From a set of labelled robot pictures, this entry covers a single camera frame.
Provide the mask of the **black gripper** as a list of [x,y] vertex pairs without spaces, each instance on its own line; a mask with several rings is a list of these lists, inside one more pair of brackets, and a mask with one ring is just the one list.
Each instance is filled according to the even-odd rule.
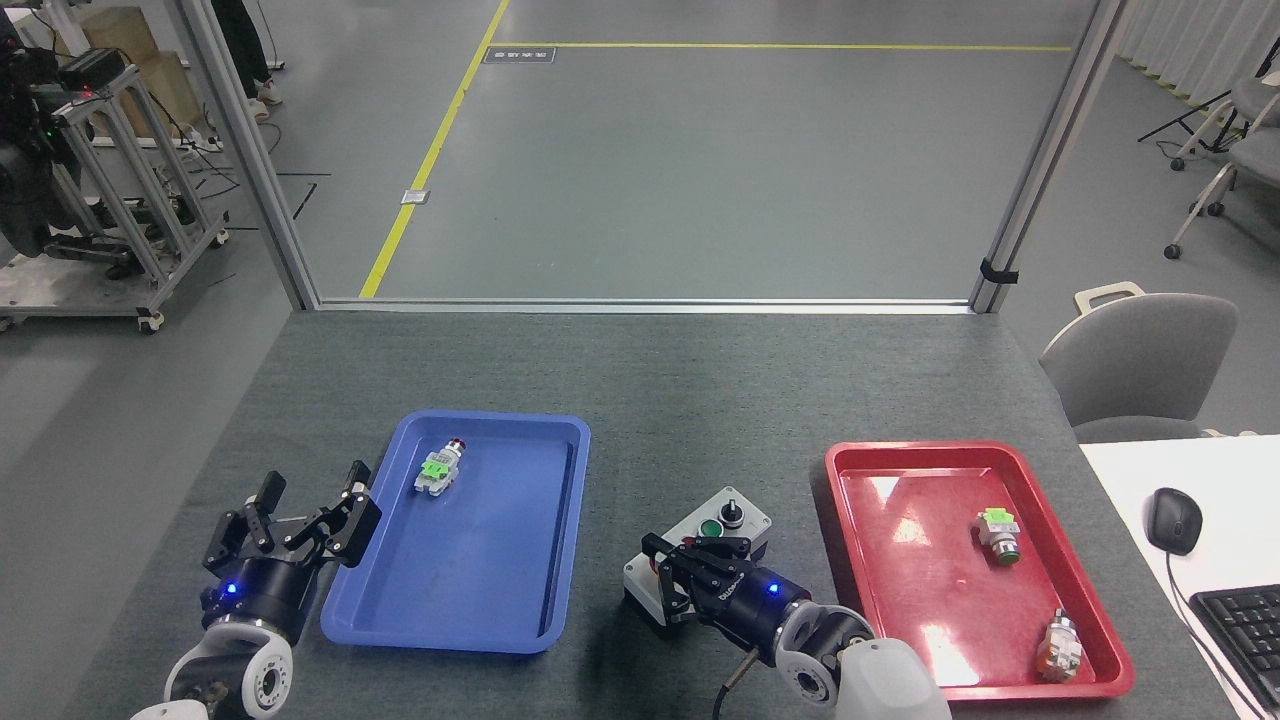
[[659,565],[666,550],[684,548],[684,575],[699,577],[699,621],[718,629],[740,650],[755,650],[759,661],[776,665],[777,630],[794,603],[812,600],[806,588],[750,559],[748,537],[685,536],[667,541],[646,533],[641,538],[640,607],[658,626],[685,623],[695,614],[686,588]]
[[369,493],[371,477],[365,461],[353,461],[338,500],[307,515],[289,532],[291,555],[275,557],[271,514],[287,480],[279,471],[269,471],[256,495],[227,510],[215,524],[204,568],[218,582],[200,596],[202,626],[225,619],[261,621],[296,646],[324,564],[360,565],[381,520],[381,510]]

